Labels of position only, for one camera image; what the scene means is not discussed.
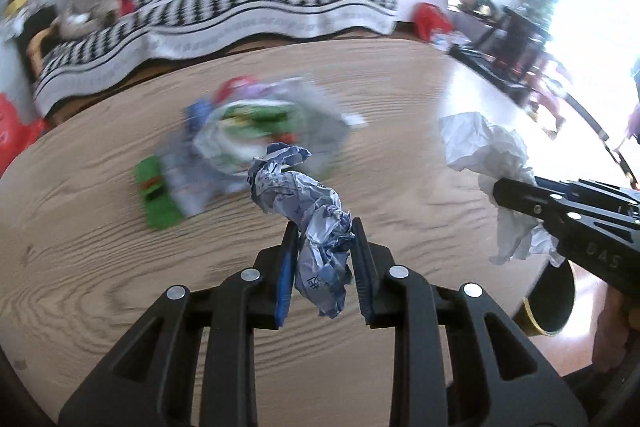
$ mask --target blue wrapper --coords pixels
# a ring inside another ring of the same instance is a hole
[[[271,214],[293,221],[304,243],[298,256],[295,286],[322,315],[334,318],[344,308],[351,283],[347,266],[351,215],[342,211],[338,194],[302,172],[287,170],[311,156],[302,147],[273,143],[256,158],[248,171],[251,198]]]

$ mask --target red plastic bag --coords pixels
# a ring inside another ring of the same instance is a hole
[[[449,33],[453,31],[453,25],[440,8],[427,2],[418,3],[415,7],[414,24],[416,33],[426,42],[429,42],[433,32]]]
[[[23,125],[15,107],[4,93],[0,94],[0,176],[18,154],[34,143],[45,129],[46,124],[42,118],[30,125]]]

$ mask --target human hand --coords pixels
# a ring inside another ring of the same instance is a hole
[[[593,341],[593,367],[606,373],[618,367],[625,358],[625,344],[629,337],[629,321],[625,311],[626,298],[615,288],[607,288],[604,308],[598,317]]]

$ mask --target black and white blanket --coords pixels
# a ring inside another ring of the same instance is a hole
[[[118,23],[60,44],[34,86],[42,115],[69,97],[113,87],[150,58],[212,54],[256,34],[309,39],[363,27],[389,34],[398,0],[134,0]]]

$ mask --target tabletop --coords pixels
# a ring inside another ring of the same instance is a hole
[[[431,283],[480,283],[510,314],[544,260],[489,263],[496,209],[476,174],[446,167],[438,117],[480,110],[516,127],[536,173],[624,182],[597,138],[576,143],[569,132],[566,144],[551,142],[494,86],[417,42],[296,44],[220,58],[128,89],[55,128],[0,181],[0,345],[53,419],[168,286],[217,285],[250,266],[261,248],[279,244],[284,218],[263,214],[245,192],[215,199],[172,229],[148,229],[132,170],[180,126],[185,105],[228,78],[299,73],[310,73],[368,122],[350,134],[322,181],[362,218],[369,240]],[[387,425],[393,338],[391,330],[365,326],[354,287],[333,320],[318,317],[294,292],[285,327],[256,334],[261,425]]]

